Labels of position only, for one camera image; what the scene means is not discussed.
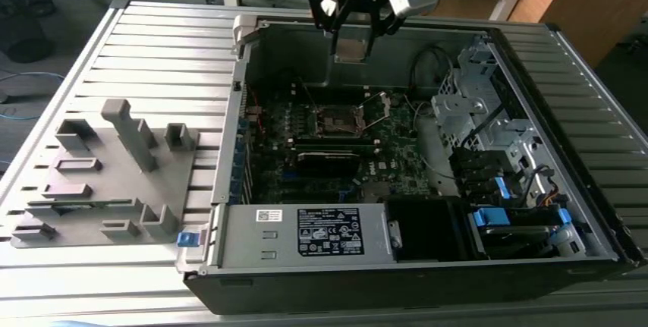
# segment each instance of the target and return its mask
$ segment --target blue drive tab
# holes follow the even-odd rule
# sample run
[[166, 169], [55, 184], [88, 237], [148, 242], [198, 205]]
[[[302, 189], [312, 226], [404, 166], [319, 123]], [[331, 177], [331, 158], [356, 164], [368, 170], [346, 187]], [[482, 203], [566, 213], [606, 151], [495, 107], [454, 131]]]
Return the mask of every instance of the blue drive tab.
[[510, 200], [511, 199], [511, 192], [508, 191], [507, 183], [504, 183], [504, 178], [503, 177], [496, 177], [495, 178], [495, 183], [498, 183], [499, 192], [503, 194], [503, 198], [506, 200]]
[[474, 218], [478, 227], [511, 225], [507, 210], [500, 207], [480, 208], [476, 212], [474, 212]]
[[570, 211], [567, 209], [560, 208], [559, 211], [558, 211], [558, 215], [560, 216], [560, 220], [562, 220], [564, 225], [571, 223], [571, 214], [570, 214]]

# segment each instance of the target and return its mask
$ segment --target white wire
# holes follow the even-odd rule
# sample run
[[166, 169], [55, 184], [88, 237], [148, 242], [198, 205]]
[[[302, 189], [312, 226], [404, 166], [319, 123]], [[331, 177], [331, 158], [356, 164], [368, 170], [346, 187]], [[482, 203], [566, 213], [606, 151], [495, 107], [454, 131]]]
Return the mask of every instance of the white wire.
[[426, 102], [423, 102], [419, 107], [416, 107], [416, 111], [415, 111], [415, 120], [412, 120], [412, 130], [416, 130], [416, 117], [419, 116], [419, 111], [423, 107], [423, 105], [426, 104]]
[[407, 95], [404, 95], [404, 97], [406, 97], [407, 105], [410, 106], [410, 108], [412, 108], [412, 111], [416, 112], [416, 108], [412, 106], [412, 102], [410, 102], [410, 98], [407, 97]]
[[423, 164], [432, 170], [440, 177], [444, 177], [447, 179], [452, 179], [454, 181], [456, 180], [455, 177], [451, 177], [450, 175], [446, 175], [444, 173], [439, 172], [435, 168], [432, 168], [432, 165], [430, 165], [430, 162], [427, 162], [426, 157], [422, 156]]

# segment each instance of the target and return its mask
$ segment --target gray carpet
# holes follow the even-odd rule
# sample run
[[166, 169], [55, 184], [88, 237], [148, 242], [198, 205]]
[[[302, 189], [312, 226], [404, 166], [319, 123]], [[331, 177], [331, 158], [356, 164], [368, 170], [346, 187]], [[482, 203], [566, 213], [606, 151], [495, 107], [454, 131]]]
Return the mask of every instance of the gray carpet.
[[[16, 64], [0, 53], [0, 70], [14, 72], [50, 71], [66, 75], [83, 50], [86, 42], [102, 20], [112, 0], [54, 0], [58, 12], [40, 19], [47, 37], [55, 42], [56, 51], [43, 61]], [[206, 0], [138, 0], [204, 4]], [[307, 8], [307, 0], [242, 0], [244, 5], [259, 7]], [[51, 77], [16, 77], [0, 82], [12, 98], [0, 104], [0, 114], [15, 117], [39, 115], [58, 90], [59, 81]], [[32, 130], [36, 120], [12, 121], [0, 118], [0, 161], [10, 162]], [[0, 162], [0, 171], [7, 169]]]

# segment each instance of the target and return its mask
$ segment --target warning label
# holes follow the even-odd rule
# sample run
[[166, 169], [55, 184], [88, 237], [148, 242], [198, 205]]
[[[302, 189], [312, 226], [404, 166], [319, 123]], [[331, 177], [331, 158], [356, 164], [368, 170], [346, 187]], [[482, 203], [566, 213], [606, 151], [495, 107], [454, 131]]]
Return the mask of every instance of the warning label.
[[364, 255], [358, 208], [299, 209], [296, 218], [300, 255]]

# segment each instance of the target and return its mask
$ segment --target blue latch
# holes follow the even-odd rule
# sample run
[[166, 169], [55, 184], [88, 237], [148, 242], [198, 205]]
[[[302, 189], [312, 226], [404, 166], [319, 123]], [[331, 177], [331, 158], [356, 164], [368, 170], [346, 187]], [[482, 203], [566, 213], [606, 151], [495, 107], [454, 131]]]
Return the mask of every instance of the blue latch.
[[562, 220], [564, 225], [571, 223], [571, 214], [570, 214], [570, 211], [567, 209], [560, 208], [559, 211], [558, 211], [558, 215], [560, 216], [560, 220]]
[[499, 192], [503, 194], [503, 198], [506, 200], [510, 200], [511, 199], [511, 192], [508, 191], [507, 183], [504, 183], [504, 178], [503, 177], [495, 177], [495, 183], [498, 183]]
[[179, 247], [199, 247], [200, 234], [194, 232], [180, 232], [176, 244]]
[[474, 212], [475, 223], [478, 227], [482, 226], [508, 226], [511, 221], [508, 220], [507, 210], [499, 207], [480, 208]]

